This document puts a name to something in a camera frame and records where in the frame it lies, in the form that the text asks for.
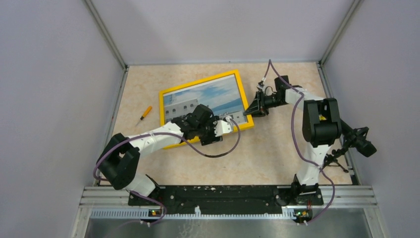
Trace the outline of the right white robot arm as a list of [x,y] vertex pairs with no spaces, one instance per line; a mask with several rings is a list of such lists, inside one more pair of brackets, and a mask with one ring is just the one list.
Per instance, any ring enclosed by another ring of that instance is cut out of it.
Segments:
[[303,164],[295,174],[290,189],[279,194],[281,205],[290,203],[305,204],[320,198],[319,174],[324,158],[342,134],[337,100],[322,98],[308,92],[299,85],[289,85],[288,77],[278,77],[275,80],[276,90],[268,95],[268,86],[262,79],[257,85],[257,92],[244,114],[252,117],[264,117],[269,109],[290,104],[293,112],[297,109],[303,112],[302,134],[306,141],[304,154],[300,154]]

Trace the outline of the yellow picture frame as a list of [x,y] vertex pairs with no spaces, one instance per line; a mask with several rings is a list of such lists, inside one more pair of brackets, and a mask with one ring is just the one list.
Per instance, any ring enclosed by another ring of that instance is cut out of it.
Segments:
[[179,122],[184,137],[202,145],[219,142],[222,135],[254,127],[238,70],[181,84],[159,93],[160,124]]

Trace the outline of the building and sky photo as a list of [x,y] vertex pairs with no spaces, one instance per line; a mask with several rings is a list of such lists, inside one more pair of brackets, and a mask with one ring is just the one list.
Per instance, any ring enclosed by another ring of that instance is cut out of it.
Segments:
[[248,103],[236,71],[161,91],[159,96],[162,125],[174,118],[185,117],[200,104],[210,108],[221,119],[229,116],[239,125],[251,124],[243,115]]

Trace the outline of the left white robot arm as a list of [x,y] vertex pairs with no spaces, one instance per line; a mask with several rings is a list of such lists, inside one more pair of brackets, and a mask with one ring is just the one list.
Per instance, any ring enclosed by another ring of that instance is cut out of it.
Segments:
[[198,138],[203,146],[222,141],[232,131],[231,118],[221,119],[202,104],[185,116],[136,136],[114,135],[102,152],[94,172],[100,172],[115,190],[134,191],[147,205],[158,201],[157,185],[147,175],[139,174],[141,158],[170,145]]

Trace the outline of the orange handled screwdriver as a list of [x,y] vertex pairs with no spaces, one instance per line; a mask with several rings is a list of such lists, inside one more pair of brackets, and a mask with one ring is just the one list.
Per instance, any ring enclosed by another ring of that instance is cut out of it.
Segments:
[[144,111],[144,113],[141,115],[139,121],[136,123],[136,126],[144,120],[144,118],[150,113],[150,111],[152,110],[152,106],[148,106],[147,109]]

